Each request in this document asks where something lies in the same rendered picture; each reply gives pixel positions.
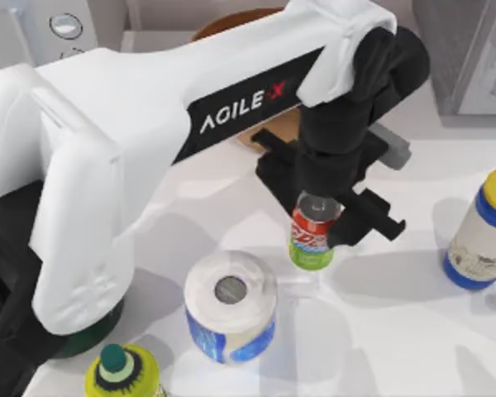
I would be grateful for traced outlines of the red and green can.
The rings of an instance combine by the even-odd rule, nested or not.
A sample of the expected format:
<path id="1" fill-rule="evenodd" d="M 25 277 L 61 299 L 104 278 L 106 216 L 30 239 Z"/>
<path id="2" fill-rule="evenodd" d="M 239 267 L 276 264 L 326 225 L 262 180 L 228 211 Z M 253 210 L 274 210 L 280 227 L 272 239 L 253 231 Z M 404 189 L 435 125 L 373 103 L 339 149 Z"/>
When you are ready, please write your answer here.
<path id="1" fill-rule="evenodd" d="M 301 269 L 315 271 L 327 267 L 334 256 L 328 232 L 340 217 L 342 206 L 333 198 L 303 191 L 292 212 L 289 256 Z"/>

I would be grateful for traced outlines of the brown wooden round bowl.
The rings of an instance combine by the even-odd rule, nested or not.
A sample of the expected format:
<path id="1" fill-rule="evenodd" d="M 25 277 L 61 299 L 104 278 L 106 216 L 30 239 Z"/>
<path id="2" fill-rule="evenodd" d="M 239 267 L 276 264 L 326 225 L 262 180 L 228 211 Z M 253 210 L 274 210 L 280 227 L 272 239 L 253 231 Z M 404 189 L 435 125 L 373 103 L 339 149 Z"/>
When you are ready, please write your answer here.
<path id="1" fill-rule="evenodd" d="M 258 7 L 251 10 L 234 12 L 224 17 L 219 17 L 194 33 L 191 41 L 197 41 L 208 36 L 213 36 L 228 29 L 232 29 L 248 22 L 261 19 L 262 17 L 267 17 L 276 12 L 280 12 L 283 9 L 284 6 Z M 233 141 L 238 145 L 243 145 L 245 148 L 254 151 L 255 153 L 262 154 L 265 152 L 265 149 L 260 144 L 252 140 L 252 136 L 260 129 L 266 128 L 282 141 L 291 142 L 292 140 L 298 138 L 298 126 L 299 109 L 292 108 L 273 119 L 261 123 L 259 126 L 243 131 L 233 138 Z"/>

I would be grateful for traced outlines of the pale grey rounded box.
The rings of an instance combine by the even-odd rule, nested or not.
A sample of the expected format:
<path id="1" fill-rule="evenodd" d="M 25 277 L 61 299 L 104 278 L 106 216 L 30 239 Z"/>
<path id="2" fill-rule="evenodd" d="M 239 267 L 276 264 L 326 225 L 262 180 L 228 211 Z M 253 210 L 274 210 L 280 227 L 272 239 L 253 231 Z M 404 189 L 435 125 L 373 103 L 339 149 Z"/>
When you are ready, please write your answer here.
<path id="1" fill-rule="evenodd" d="M 388 144 L 388 149 L 379 161 L 392 170 L 401 170 L 412 155 L 410 142 L 377 122 L 370 127 L 370 130 Z"/>

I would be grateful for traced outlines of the jar with yellow lid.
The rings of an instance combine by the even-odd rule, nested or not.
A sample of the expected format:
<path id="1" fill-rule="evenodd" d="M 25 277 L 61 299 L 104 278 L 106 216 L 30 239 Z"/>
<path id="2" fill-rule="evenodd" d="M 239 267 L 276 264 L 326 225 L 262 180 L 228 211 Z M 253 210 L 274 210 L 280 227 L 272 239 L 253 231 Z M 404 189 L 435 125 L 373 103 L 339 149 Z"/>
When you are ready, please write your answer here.
<path id="1" fill-rule="evenodd" d="M 446 249 L 442 268 L 467 290 L 482 290 L 496 281 L 496 170 L 480 185 Z"/>

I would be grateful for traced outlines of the white and blue paper roll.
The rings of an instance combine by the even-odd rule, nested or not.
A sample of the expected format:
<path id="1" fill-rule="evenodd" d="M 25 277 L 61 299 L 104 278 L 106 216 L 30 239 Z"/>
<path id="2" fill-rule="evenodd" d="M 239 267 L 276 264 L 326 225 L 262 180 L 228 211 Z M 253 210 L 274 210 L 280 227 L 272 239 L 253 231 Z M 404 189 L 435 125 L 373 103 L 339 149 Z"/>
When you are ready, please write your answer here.
<path id="1" fill-rule="evenodd" d="M 278 303 L 274 272 L 245 251 L 215 251 L 188 272 L 188 329 L 211 360 L 237 365 L 261 355 L 274 338 Z"/>

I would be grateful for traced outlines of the grey cabinet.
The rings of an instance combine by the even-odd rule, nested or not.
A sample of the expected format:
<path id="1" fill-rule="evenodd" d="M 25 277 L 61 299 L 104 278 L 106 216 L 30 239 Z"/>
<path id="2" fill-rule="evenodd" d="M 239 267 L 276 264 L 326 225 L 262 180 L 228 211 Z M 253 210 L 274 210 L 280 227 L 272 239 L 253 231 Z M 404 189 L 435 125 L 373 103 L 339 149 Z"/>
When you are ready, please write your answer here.
<path id="1" fill-rule="evenodd" d="M 442 116 L 496 116 L 496 0 L 413 0 Z"/>

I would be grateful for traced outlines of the pale microwave oven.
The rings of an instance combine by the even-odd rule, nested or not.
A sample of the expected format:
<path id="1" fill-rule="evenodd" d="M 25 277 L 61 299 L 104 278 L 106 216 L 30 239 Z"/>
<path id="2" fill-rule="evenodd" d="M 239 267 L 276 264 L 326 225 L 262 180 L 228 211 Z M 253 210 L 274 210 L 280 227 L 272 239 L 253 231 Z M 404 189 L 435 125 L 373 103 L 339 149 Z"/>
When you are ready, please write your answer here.
<path id="1" fill-rule="evenodd" d="M 50 17 L 75 15 L 83 24 L 76 40 L 57 37 Z M 127 20 L 125 0 L 26 0 L 22 15 L 35 65 L 45 65 L 102 47 L 120 50 Z"/>

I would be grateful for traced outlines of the dark green round object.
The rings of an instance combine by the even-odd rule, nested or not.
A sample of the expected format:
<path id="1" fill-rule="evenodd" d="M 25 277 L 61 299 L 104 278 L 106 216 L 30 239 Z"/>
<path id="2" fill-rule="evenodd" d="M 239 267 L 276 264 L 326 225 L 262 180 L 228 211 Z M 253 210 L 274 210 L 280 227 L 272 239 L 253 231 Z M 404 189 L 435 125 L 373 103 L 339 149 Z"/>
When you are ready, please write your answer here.
<path id="1" fill-rule="evenodd" d="M 74 334 L 70 334 L 65 344 L 53 355 L 54 359 L 68 359 L 78 356 L 102 342 L 117 326 L 124 308 L 125 299 L 121 299 L 117 305 L 103 318 L 88 328 Z"/>

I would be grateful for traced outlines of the yellow bottle with green cap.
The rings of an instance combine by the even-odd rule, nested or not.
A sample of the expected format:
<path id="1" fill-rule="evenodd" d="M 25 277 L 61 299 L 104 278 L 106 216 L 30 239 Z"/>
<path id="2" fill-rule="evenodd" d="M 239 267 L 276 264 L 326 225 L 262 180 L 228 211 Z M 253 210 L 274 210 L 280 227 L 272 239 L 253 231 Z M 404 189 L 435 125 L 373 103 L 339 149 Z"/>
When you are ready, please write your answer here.
<path id="1" fill-rule="evenodd" d="M 107 344 L 88 368 L 85 397 L 168 397 L 155 356 L 133 344 Z"/>

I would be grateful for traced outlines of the grey microwave knob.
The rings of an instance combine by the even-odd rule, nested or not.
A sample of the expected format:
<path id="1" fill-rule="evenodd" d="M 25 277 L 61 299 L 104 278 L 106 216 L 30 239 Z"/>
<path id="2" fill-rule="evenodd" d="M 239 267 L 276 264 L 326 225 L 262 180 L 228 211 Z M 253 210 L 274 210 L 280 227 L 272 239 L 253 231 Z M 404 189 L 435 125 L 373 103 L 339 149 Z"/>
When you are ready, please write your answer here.
<path id="1" fill-rule="evenodd" d="M 63 40 L 76 40 L 83 33 L 82 22 L 71 13 L 50 17 L 49 26 L 50 30 Z"/>

